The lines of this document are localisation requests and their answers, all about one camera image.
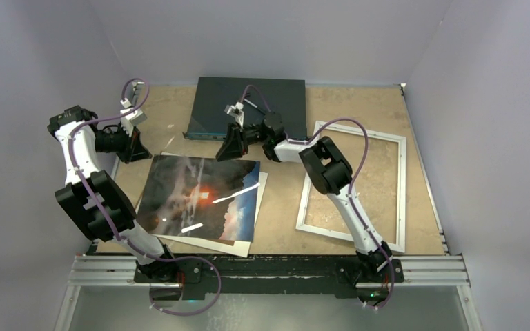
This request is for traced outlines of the white backing board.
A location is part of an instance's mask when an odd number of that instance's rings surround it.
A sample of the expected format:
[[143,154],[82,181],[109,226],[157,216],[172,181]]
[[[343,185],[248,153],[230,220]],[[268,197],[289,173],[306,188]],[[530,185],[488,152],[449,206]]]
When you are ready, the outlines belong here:
[[258,161],[223,161],[164,153],[177,185],[157,211],[160,239],[247,257],[268,175]]

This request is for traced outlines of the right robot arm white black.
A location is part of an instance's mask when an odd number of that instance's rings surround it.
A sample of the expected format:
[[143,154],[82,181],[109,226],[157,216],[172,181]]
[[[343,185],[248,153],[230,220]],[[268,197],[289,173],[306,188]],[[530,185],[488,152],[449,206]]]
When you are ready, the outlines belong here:
[[315,132],[307,141],[289,139],[278,113],[269,112],[262,122],[244,125],[244,112],[229,107],[226,114],[234,118],[228,124],[226,138],[215,158],[218,161],[240,159],[253,144],[260,143],[267,159],[300,163],[315,189],[335,205],[351,236],[365,279],[375,281],[389,270],[395,272],[393,254],[388,244],[374,229],[355,191],[354,170],[329,137]]

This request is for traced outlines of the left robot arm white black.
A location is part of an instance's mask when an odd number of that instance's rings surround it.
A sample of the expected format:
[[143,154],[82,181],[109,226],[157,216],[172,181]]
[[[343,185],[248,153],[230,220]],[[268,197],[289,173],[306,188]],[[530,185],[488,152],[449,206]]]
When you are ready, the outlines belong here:
[[90,240],[113,242],[137,260],[137,270],[162,282],[172,281],[178,263],[170,249],[136,221],[133,204],[100,168],[98,153],[113,153],[123,163],[151,158],[140,131],[128,120],[98,129],[98,116],[73,106],[49,120],[48,131],[60,143],[66,179],[55,192],[57,203]]

